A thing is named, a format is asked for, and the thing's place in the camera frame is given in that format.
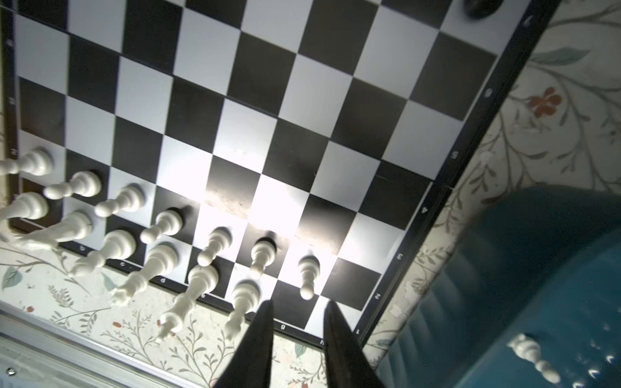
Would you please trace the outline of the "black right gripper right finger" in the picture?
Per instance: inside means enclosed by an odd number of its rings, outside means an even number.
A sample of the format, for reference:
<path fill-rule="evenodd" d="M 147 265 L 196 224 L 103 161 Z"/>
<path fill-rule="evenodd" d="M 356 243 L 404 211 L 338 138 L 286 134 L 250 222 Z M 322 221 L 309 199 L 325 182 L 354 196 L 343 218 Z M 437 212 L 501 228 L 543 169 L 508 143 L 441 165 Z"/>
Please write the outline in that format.
<path fill-rule="evenodd" d="M 384 387 L 334 301 L 324 312 L 323 340 L 328 387 Z"/>

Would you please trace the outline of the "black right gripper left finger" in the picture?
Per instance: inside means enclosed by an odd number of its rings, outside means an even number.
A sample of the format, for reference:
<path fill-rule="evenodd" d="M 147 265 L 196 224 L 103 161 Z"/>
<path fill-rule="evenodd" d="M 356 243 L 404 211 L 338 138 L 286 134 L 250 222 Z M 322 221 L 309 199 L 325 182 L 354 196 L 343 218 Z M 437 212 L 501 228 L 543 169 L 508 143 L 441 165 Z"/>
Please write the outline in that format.
<path fill-rule="evenodd" d="M 270 387 L 273 360 L 273 301 L 262 302 L 234 357 L 215 387 Z"/>

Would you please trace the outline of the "white chess piece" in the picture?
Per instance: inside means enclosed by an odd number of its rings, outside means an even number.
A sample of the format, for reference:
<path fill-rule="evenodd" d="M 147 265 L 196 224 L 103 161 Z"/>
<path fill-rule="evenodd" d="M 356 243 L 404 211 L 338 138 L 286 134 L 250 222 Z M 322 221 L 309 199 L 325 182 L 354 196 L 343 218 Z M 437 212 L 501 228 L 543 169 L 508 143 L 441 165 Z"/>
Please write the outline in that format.
<path fill-rule="evenodd" d="M 543 359 L 539 343 L 530 336 L 519 333 L 517 336 L 514 336 L 506 346 L 512 349 L 518 357 L 532 363 L 546 381 L 553 384 L 561 382 L 561 375 L 548 361 Z"/>

